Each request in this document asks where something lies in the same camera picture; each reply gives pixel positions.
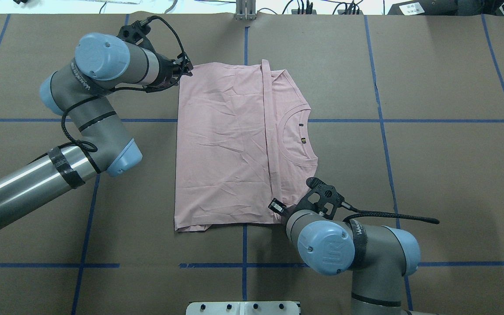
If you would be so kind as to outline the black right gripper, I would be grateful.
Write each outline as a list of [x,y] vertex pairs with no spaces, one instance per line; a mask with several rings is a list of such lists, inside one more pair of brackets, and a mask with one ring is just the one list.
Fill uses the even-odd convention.
[[272,199],[272,201],[268,205],[268,209],[272,211],[272,213],[275,213],[283,218],[283,226],[286,226],[288,224],[288,221],[290,221],[291,217],[295,213],[298,213],[299,211],[302,210],[309,210],[304,206],[298,206],[298,205],[286,206],[283,202],[281,202],[278,199]]

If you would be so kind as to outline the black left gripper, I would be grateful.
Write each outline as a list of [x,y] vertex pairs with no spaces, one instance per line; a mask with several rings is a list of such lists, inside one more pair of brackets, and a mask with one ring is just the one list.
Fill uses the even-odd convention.
[[192,77],[191,61],[185,52],[181,52],[176,59],[170,59],[156,54],[159,62],[159,72],[156,77],[156,89],[164,91],[177,84],[184,76]]

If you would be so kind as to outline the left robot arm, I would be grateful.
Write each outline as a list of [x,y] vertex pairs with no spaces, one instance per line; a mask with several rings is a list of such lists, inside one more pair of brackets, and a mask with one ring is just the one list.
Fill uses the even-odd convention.
[[60,116],[66,143],[0,179],[0,230],[98,174],[116,177],[140,163],[142,152],[108,96],[164,91],[192,69],[184,49],[167,58],[144,35],[80,38],[74,58],[39,89],[44,105]]

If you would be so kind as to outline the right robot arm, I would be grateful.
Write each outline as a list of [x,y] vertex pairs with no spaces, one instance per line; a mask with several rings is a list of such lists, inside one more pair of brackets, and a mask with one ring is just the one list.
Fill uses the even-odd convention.
[[398,228],[364,225],[362,217],[389,217],[439,224],[438,219],[356,209],[343,197],[329,201],[308,197],[296,206],[273,199],[270,209],[281,218],[286,235],[302,261],[329,277],[352,272],[353,315],[411,315],[402,307],[402,285],[421,260],[416,238]]

